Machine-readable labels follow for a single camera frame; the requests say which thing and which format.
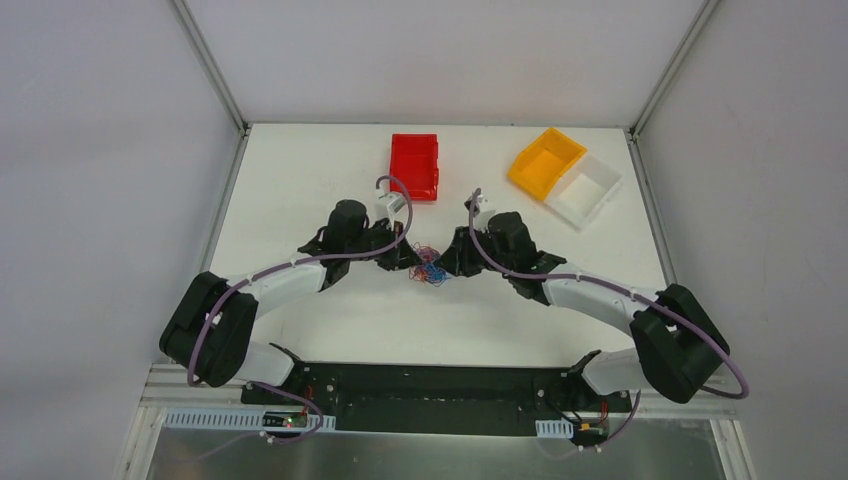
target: cable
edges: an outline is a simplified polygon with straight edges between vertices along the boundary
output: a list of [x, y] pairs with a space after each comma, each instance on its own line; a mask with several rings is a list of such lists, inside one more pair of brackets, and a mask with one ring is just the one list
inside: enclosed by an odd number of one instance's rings
[[[262, 383], [262, 382], [250, 382], [250, 383], [252, 383], [254, 386], [257, 386], [259, 388], [263, 388], [265, 390], [268, 390], [271, 393], [275, 393], [277, 395], [280, 395], [280, 396], [283, 396], [283, 397], [286, 397], [286, 398], [291, 398], [292, 400], [296, 400], [296, 401], [302, 403], [304, 408], [311, 408], [315, 412], [315, 414], [318, 415], [318, 423], [314, 427], [312, 427], [311, 429], [301, 433], [300, 435], [298, 435], [296, 437], [279, 438], [279, 437], [274, 437], [274, 436], [269, 435], [268, 436], [268, 439], [270, 440], [269, 443], [277, 444], [277, 445], [283, 445], [283, 444], [301, 442], [301, 441], [306, 440], [307, 438], [311, 437], [312, 435], [316, 434], [318, 432], [318, 430], [321, 429], [321, 426], [324, 425], [324, 412], [322, 412], [321, 409], [318, 408], [318, 406], [315, 405], [311, 400], [304, 398], [304, 397], [301, 397], [301, 396], [298, 396], [298, 395], [295, 395], [293, 393], [289, 393], [289, 392], [280, 390], [277, 387], [273, 387], [271, 385], [268, 385], [267, 383]], [[222, 443], [221, 445], [218, 445], [217, 447], [215, 447], [211, 450], [208, 450], [206, 452], [201, 453], [200, 455], [190, 457], [190, 458], [173, 458], [173, 457], [170, 457], [168, 455], [164, 455], [164, 457], [168, 461], [176, 462], [176, 463], [198, 462], [200, 460], [203, 460], [204, 458], [211, 457], [212, 455], [215, 455], [216, 453], [236, 444], [237, 442], [244, 440], [245, 438], [255, 437], [255, 436], [257, 436], [257, 432], [255, 432], [255, 431], [242, 433], [241, 435], [233, 437], [233, 438], [227, 440], [226, 442]]]
[[298, 435], [296, 437], [290, 437], [290, 438], [268, 437], [269, 439], [271, 439], [272, 443], [276, 443], [278, 445], [284, 445], [284, 444], [288, 444], [288, 443], [302, 442], [303, 440], [306, 440], [307, 438], [311, 437], [312, 435], [315, 435], [316, 433], [318, 433], [318, 430], [320, 430], [321, 427], [324, 426], [324, 412], [322, 412], [321, 409], [318, 408], [318, 405], [315, 405], [314, 403], [312, 403], [312, 400], [303, 398], [300, 395], [295, 395], [293, 393], [289, 393], [289, 392], [286, 392], [284, 390], [280, 390], [279, 388], [268, 385], [267, 383], [262, 383], [262, 382], [251, 382], [251, 383], [253, 383], [253, 385], [255, 385], [259, 388], [264, 388], [265, 390], [268, 390], [271, 393], [276, 393], [277, 395], [280, 395], [282, 397], [287, 397], [287, 398], [291, 398], [292, 400], [298, 401], [298, 402], [306, 405], [307, 407], [311, 408], [315, 412], [315, 415], [318, 415], [318, 423], [316, 423], [314, 427], [310, 428], [309, 430], [301, 433], [300, 435]]
[[[616, 431], [612, 435], [610, 435], [606, 440], [595, 445], [596, 449], [600, 449], [600, 447], [606, 447], [607, 445], [609, 445], [609, 443], [611, 441], [618, 438], [625, 430], [627, 430], [628, 427], [630, 427], [630, 425], [633, 422], [633, 418], [636, 417], [636, 410], [639, 409], [639, 402], [641, 402], [641, 400], [642, 400], [642, 390], [639, 390], [639, 391], [636, 392], [636, 396], [633, 397], [633, 408], [630, 409], [630, 414], [627, 415], [627, 418], [624, 419], [624, 423], [622, 423], [621, 426], [618, 427], [618, 429], [616, 429]], [[572, 450], [572, 451], [566, 453], [565, 455], [563, 455], [561, 457], [554, 457], [551, 454], [549, 454], [548, 452], [546, 452], [544, 449], [541, 449], [541, 448], [540, 448], [540, 451], [542, 452], [542, 455], [547, 457], [549, 460], [559, 461], [559, 460], [565, 460], [566, 458], [568, 458], [572, 455], [576, 455], [578, 453], [583, 453], [585, 451], [585, 449], [578, 448], [578, 449], [575, 449], [575, 450]]]
[[[294, 262], [289, 261], [289, 262], [281, 263], [279, 265], [274, 265], [272, 267], [268, 267], [265, 270], [260, 271], [259, 273], [254, 274], [252, 277], [250, 277], [250, 281], [248, 281], [247, 279], [243, 279], [243, 280], [237, 282], [235, 285], [233, 285], [229, 289], [227, 289], [224, 292], [224, 294], [221, 295], [221, 297], [218, 299], [218, 301], [215, 302], [215, 305], [212, 307], [212, 310], [209, 311], [209, 314], [206, 316], [206, 321], [203, 323], [203, 326], [200, 329], [200, 333], [197, 336], [197, 341], [195, 342], [194, 349], [191, 352], [191, 358], [189, 359], [188, 369], [187, 369], [187, 372], [186, 372], [187, 381], [188, 381], [189, 385], [194, 387], [194, 386], [197, 386], [200, 383], [198, 380], [194, 379], [194, 372], [195, 372], [195, 369], [197, 368], [197, 359], [200, 356], [200, 349], [203, 347], [203, 341], [206, 339], [206, 335], [209, 333], [209, 329], [212, 327], [212, 322], [215, 319], [215, 317], [218, 315], [218, 313], [221, 311], [221, 308], [223, 307], [224, 303], [227, 301], [227, 299], [229, 299], [239, 289], [246, 287], [251, 282], [255, 282], [257, 280], [265, 278], [265, 277], [272, 275], [274, 273], [283, 271], [287, 268], [291, 268], [295, 265], [301, 265], [301, 264], [304, 264], [304, 263], [311, 263], [311, 262], [320, 262], [320, 261], [323, 261], [323, 260], [357, 259], [357, 258], [367, 258], [367, 257], [380, 255], [382, 253], [388, 252], [389, 250], [397, 247], [403, 241], [403, 239], [406, 238], [406, 235], [407, 235], [407, 233], [409, 233], [409, 229], [412, 226], [412, 199], [409, 196], [409, 191], [406, 189], [406, 186], [403, 184], [403, 182], [401, 182], [399, 179], [397, 179], [396, 177], [394, 177], [392, 175], [382, 175], [379, 178], [377, 178], [376, 188], [380, 188], [380, 183], [383, 180], [390, 180], [390, 181], [395, 182], [400, 187], [404, 199], [406, 199], [408, 214], [407, 214], [406, 225], [404, 226], [404, 229], [403, 229], [403, 231], [401, 231], [400, 235], [397, 238], [395, 238], [394, 241], [392, 241], [388, 245], [381, 247], [381, 248], [378, 248], [376, 250], [372, 250], [370, 252], [365, 252], [365, 253], [335, 253], [335, 254], [327, 254], [327, 255], [318, 255], [318, 256], [315, 256], [315, 257], [301, 258], [299, 260], [295, 260]], [[293, 393], [289, 393], [289, 392], [280, 390], [279, 388], [274, 387], [272, 385], [268, 385], [266, 383], [254, 382], [253, 384], [260, 387], [260, 388], [268, 390], [269, 392], [275, 393], [277, 395], [281, 395], [283, 397], [287, 397], [287, 398], [291, 398], [293, 400], [296, 400], [296, 401], [308, 406], [309, 408], [311, 408], [315, 412], [315, 414], [318, 415], [318, 423], [313, 428], [307, 430], [306, 432], [303, 432], [302, 434], [300, 434], [296, 437], [291, 437], [291, 438], [269, 437], [269, 438], [272, 439], [272, 443], [288, 444], [288, 443], [295, 443], [295, 442], [303, 441], [303, 440], [309, 438], [310, 436], [314, 435], [315, 433], [317, 433], [318, 430], [324, 425], [324, 412], [322, 412], [321, 409], [318, 408], [318, 406], [315, 405], [314, 403], [312, 403], [312, 401], [310, 401], [309, 399], [303, 398], [303, 397], [301, 397], [299, 395], [295, 395]], [[197, 459], [205, 458], [208, 455], [212, 455], [214, 453], [217, 453], [217, 452], [223, 450], [224, 448], [228, 447], [229, 445], [232, 445], [233, 443], [235, 443], [237, 440], [240, 440], [241, 438], [246, 438], [246, 436], [236, 437], [236, 439], [233, 439], [233, 440], [225, 443], [222, 446], [216, 447], [215, 449], [213, 449], [209, 452], [206, 452], [205, 454], [201, 455]]]
[[569, 412], [572, 415], [574, 415], [574, 418], [577, 419], [577, 420], [572, 420], [572, 419], [568, 418], [568, 415], [566, 415], [565, 412], [561, 408], [554, 405], [553, 402], [548, 402], [548, 406], [553, 408], [554, 411], [557, 412], [559, 414], [559, 416], [563, 418], [563, 420], [574, 425], [575, 427], [579, 427], [579, 426], [583, 425], [583, 417], [581, 417], [580, 414], [578, 414], [577, 412], [574, 412], [574, 411]]
[[[313, 396], [314, 394], [315, 394], [315, 392], [312, 390], [312, 385], [307, 385], [307, 386], [306, 386], [306, 392], [303, 394], [303, 396], [304, 396], [305, 398], [309, 399], [309, 400], [312, 400], [312, 396]], [[305, 416], [306, 416], [306, 414], [307, 414], [307, 411], [308, 411], [308, 410], [309, 410], [309, 407], [307, 407], [306, 405], [304, 405], [304, 406], [303, 406], [303, 410], [301, 410], [301, 411], [300, 411], [300, 416], [301, 416], [301, 417], [305, 417]]]
[[603, 426], [604, 422], [609, 418], [609, 403], [607, 403], [606, 399], [601, 399], [601, 419], [598, 420], [598, 425]]
[[197, 341], [194, 343], [194, 350], [191, 351], [191, 358], [188, 362], [188, 371], [187, 378], [188, 384], [192, 387], [196, 387], [200, 382], [194, 379], [194, 371], [197, 368], [197, 359], [200, 356], [200, 348], [203, 346], [203, 341], [206, 339], [206, 335], [209, 333], [209, 329], [212, 327], [212, 321], [221, 311], [221, 308], [226, 303], [227, 299], [229, 299], [234, 293], [239, 291], [240, 289], [248, 286], [251, 282], [255, 282], [262, 278], [267, 277], [268, 275], [281, 272], [287, 268], [291, 268], [295, 265], [302, 265], [304, 263], [312, 263], [312, 262], [320, 262], [324, 260], [346, 260], [346, 259], [357, 259], [357, 258], [367, 258], [380, 255], [382, 253], [388, 252], [389, 250], [397, 247], [406, 238], [406, 234], [409, 233], [409, 228], [412, 226], [412, 199], [409, 196], [409, 191], [406, 189], [406, 186], [401, 182], [398, 178], [392, 175], [382, 175], [377, 179], [376, 188], [380, 188], [380, 183], [383, 180], [390, 180], [395, 182], [401, 189], [404, 199], [406, 199], [407, 205], [407, 220], [406, 225], [401, 231], [400, 235], [394, 239], [391, 243], [386, 245], [385, 247], [378, 248], [376, 250], [372, 250], [370, 252], [365, 253], [331, 253], [327, 255], [318, 255], [315, 257], [306, 257], [301, 258], [299, 260], [295, 260], [292, 262], [284, 262], [279, 265], [274, 265], [266, 268], [265, 270], [260, 271], [259, 273], [254, 274], [250, 281], [246, 278], [237, 282], [235, 285], [227, 289], [218, 301], [215, 302], [215, 305], [212, 307], [212, 310], [209, 311], [209, 315], [206, 316], [206, 321], [203, 323], [203, 327], [200, 328], [200, 333], [197, 335]]
[[[522, 279], [525, 279], [525, 280], [554, 280], [554, 279], [576, 280], [577, 279], [577, 275], [575, 275], [573, 273], [547, 273], [547, 274], [519, 273], [519, 272], [514, 272], [512, 270], [509, 270], [509, 269], [499, 265], [492, 257], [489, 256], [489, 254], [486, 253], [485, 250], [483, 250], [482, 245], [480, 245], [480, 241], [477, 239], [477, 234], [474, 231], [474, 210], [475, 209], [473, 207], [477, 205], [477, 197], [479, 197], [479, 196], [480, 196], [480, 189], [477, 188], [476, 190], [474, 190], [474, 193], [471, 194], [471, 204], [468, 208], [468, 229], [471, 233], [471, 241], [474, 243], [474, 247], [477, 248], [477, 251], [480, 253], [480, 256], [482, 256], [483, 259], [486, 260], [486, 262], [489, 265], [492, 266], [492, 268], [501, 272], [504, 275], [508, 275], [508, 276], [515, 277], [515, 278], [522, 278]], [[604, 287], [608, 290], [612, 290], [613, 292], [619, 293], [619, 294], [624, 295], [626, 297], [631, 297], [630, 290], [622, 287], [621, 285], [617, 285], [615, 283], [609, 282], [609, 281], [601, 279], [601, 278], [591, 277], [591, 276], [588, 276], [588, 275], [580, 275], [580, 281], [586, 281], [586, 282], [589, 282], [589, 283], [594, 283], [595, 285], [599, 285], [599, 286]], [[721, 361], [724, 362], [725, 365], [727, 365], [727, 368], [729, 368], [730, 372], [733, 374], [733, 376], [736, 377], [736, 381], [739, 382], [739, 387], [741, 389], [741, 391], [739, 393], [725, 392], [723, 390], [718, 390], [718, 389], [715, 389], [715, 388], [712, 388], [712, 387], [707, 387], [707, 386], [701, 387], [701, 390], [703, 390], [705, 392], [712, 393], [713, 395], [718, 395], [719, 397], [732, 398], [732, 399], [736, 399], [736, 400], [741, 400], [741, 399], [746, 398], [748, 396], [748, 394], [750, 393], [750, 388], [748, 387], [748, 381], [745, 380], [745, 376], [742, 375], [742, 371], [739, 369], [739, 366], [736, 365], [736, 362], [734, 362], [730, 358], [730, 356], [727, 353], [725, 353], [724, 350], [722, 350], [721, 346], [719, 346], [719, 344], [716, 343], [716, 341], [713, 340], [712, 337], [707, 335], [706, 332], [701, 330], [694, 323], [692, 323], [689, 320], [687, 320], [686, 318], [684, 318], [682, 315], [679, 315], [679, 314], [671, 311], [669, 308], [667, 308], [663, 305], [660, 305], [660, 304], [652, 301], [651, 299], [649, 299], [649, 298], [647, 298], [643, 295], [639, 295], [638, 293], [632, 294], [632, 298], [635, 299], [636, 301], [638, 301], [639, 303], [642, 303], [643, 305], [647, 305], [647, 306], [653, 308], [654, 310], [657, 310], [658, 312], [662, 313], [663, 315], [670, 318], [674, 322], [676, 322], [676, 323], [686, 327], [690, 331], [692, 331], [692, 333], [694, 333], [698, 338], [700, 338], [704, 343], [706, 343], [716, 353], [716, 355], [718, 355], [718, 357], [721, 358]]]

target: tangled rubber bands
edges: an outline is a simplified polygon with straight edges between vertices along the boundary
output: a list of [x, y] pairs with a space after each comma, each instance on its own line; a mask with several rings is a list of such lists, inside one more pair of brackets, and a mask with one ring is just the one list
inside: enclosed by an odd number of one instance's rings
[[418, 282], [429, 283], [436, 287], [445, 283], [448, 279], [447, 272], [445, 272], [444, 269], [433, 265], [433, 262], [438, 260], [441, 256], [439, 251], [429, 245], [421, 245], [418, 243], [413, 245], [412, 248], [415, 250], [415, 253], [421, 257], [421, 260], [424, 263], [411, 267], [409, 269], [409, 278]]

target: white wall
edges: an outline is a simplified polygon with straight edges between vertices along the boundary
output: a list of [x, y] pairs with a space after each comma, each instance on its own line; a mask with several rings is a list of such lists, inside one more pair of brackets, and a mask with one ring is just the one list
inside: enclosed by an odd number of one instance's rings
[[165, 1], [3, 2], [0, 62], [0, 478], [111, 478], [235, 129]]
[[760, 478], [845, 478], [848, 3], [732, 0], [642, 136], [674, 266], [750, 377]]
[[188, 3], [251, 121], [621, 126], [701, 2]]

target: glass panel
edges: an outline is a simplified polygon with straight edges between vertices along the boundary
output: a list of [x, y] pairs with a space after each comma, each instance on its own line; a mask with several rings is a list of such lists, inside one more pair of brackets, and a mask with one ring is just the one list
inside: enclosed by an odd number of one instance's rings
[[708, 420], [636, 420], [600, 454], [567, 440], [449, 435], [320, 434], [269, 446], [258, 433], [163, 428], [149, 479], [333, 480], [722, 479]]

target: white table surface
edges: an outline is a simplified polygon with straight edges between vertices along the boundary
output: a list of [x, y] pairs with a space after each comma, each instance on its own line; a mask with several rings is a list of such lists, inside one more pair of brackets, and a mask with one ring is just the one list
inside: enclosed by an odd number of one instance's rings
[[[541, 250], [622, 283], [664, 285], [624, 132], [563, 128], [623, 175], [621, 189], [577, 232], [512, 185], [515, 156], [545, 129], [421, 125], [253, 126], [211, 271], [226, 276], [287, 259], [324, 225], [338, 200], [370, 209], [387, 173], [393, 133], [436, 133], [439, 198], [414, 204], [410, 243], [444, 251], [467, 222], [463, 202], [482, 187], [499, 211], [518, 211]], [[568, 366], [590, 350], [632, 341], [581, 313], [525, 300], [498, 274], [441, 287], [354, 262], [341, 282], [256, 322], [254, 340], [305, 360], [490, 366]]]

